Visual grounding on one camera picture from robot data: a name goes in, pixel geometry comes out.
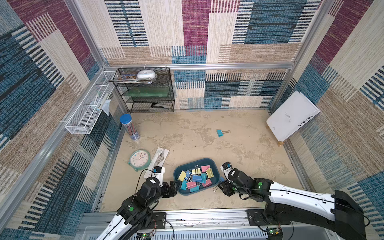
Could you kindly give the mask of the pink binder clip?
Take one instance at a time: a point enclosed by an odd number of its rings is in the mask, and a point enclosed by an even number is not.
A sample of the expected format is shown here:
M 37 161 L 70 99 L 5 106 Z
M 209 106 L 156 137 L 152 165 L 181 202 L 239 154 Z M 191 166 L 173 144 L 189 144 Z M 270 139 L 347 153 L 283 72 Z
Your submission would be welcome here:
M 208 188 L 212 185 L 212 181 L 210 179 L 206 180 L 205 183 L 202 183 L 203 188 Z
M 210 169 L 211 167 L 209 165 L 205 165 L 205 166 L 201 166 L 201 172 L 202 173 L 206 173 L 208 169 Z
M 197 186 L 196 182 L 187 182 L 187 188 L 188 189 L 195 188 L 196 186 Z

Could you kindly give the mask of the yellow binder clip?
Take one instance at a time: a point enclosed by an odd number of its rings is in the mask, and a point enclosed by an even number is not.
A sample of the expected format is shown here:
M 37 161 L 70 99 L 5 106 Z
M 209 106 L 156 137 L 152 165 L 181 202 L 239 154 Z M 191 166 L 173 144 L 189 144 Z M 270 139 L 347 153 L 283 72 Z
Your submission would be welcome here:
M 184 172 L 184 171 L 181 171 L 179 177 L 178 177 L 178 180 L 183 182 L 185 179 L 186 179 L 186 176 L 187 176 L 187 173 Z
M 193 175 L 201 175 L 202 174 L 201 168 L 192 169 L 192 174 Z
M 206 170 L 206 174 L 207 174 L 207 177 L 210 179 L 210 178 L 213 178 L 214 177 L 214 173 L 213 173 L 213 169 L 212 168 L 208 168 Z

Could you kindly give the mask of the teal plastic storage box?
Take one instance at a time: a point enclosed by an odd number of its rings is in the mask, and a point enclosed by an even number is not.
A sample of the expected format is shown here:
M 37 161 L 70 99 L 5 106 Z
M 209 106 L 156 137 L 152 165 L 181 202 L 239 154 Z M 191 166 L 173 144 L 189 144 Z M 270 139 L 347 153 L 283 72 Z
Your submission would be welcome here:
M 184 171 L 184 172 L 186 172 L 187 170 L 192 171 L 192 169 L 201 168 L 201 166 L 205 166 L 205 165 L 209 165 L 213 169 L 213 173 L 214 173 L 214 177 L 210 178 L 210 180 L 212 181 L 212 185 L 209 186 L 208 188 L 214 187 L 214 186 L 216 186 L 219 183 L 219 181 L 221 179 L 221 176 L 220 176 L 220 173 L 218 171 L 218 168 L 217 168 L 215 162 L 213 160 L 211 160 L 211 159 L 208 159 L 208 158 L 197 160 L 197 161 L 194 161 L 194 162 L 191 162 L 191 163 L 187 163 L 187 164 L 178 166 L 174 170 L 174 180 L 180 182 L 181 185 L 182 185 L 182 182 L 178 180 L 178 177 L 179 177 L 181 171 Z M 200 190 L 197 191 L 197 192 L 201 192 L 201 191 L 203 191 L 205 189 L 208 189 L 208 188 L 203 188 L 202 183 L 198 183 L 198 182 L 196 182 L 196 183 L 197 183 L 197 186 L 200 187 Z M 180 188 L 179 188 L 179 193 L 182 194 L 182 195 L 185 195 L 185 196 L 197 193 L 197 192 L 191 193 L 190 189 L 187 189 L 186 191 L 181 191 Z

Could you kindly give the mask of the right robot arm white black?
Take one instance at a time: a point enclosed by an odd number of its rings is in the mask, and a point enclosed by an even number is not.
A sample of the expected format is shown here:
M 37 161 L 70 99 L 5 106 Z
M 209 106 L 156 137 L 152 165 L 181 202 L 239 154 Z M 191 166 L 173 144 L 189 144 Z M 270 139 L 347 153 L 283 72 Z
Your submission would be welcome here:
M 363 209 L 345 192 L 321 194 L 291 188 L 265 178 L 251 178 L 233 168 L 229 162 L 221 166 L 225 181 L 219 184 L 230 197 L 265 203 L 263 218 L 278 223 L 300 222 L 335 232 L 345 240 L 365 240 Z

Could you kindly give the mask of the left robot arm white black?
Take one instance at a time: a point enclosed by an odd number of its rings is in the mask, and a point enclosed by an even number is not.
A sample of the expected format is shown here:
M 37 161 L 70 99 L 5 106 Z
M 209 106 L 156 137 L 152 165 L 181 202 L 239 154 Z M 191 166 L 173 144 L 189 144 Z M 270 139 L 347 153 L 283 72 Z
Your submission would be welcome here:
M 163 182 L 149 177 L 141 188 L 123 201 L 111 222 L 99 235 L 99 240 L 128 240 L 137 231 L 147 229 L 152 222 L 154 208 L 162 198 L 177 195 L 181 182 Z

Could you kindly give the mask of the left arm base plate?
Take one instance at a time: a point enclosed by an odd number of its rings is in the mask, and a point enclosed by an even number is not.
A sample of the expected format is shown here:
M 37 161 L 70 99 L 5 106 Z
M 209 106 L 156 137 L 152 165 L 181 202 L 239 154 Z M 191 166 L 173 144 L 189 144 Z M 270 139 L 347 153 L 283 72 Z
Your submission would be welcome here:
M 145 222 L 144 230 L 163 230 L 166 228 L 167 213 L 154 212 Z

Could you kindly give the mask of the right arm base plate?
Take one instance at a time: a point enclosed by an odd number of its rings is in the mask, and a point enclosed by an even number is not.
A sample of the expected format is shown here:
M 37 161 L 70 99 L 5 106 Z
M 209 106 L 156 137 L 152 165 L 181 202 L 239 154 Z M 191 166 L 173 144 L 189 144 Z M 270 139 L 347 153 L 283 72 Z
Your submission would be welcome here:
M 273 211 L 272 213 L 265 214 L 264 209 L 246 209 L 250 226 L 288 226 L 291 221 L 283 217 L 282 212 Z

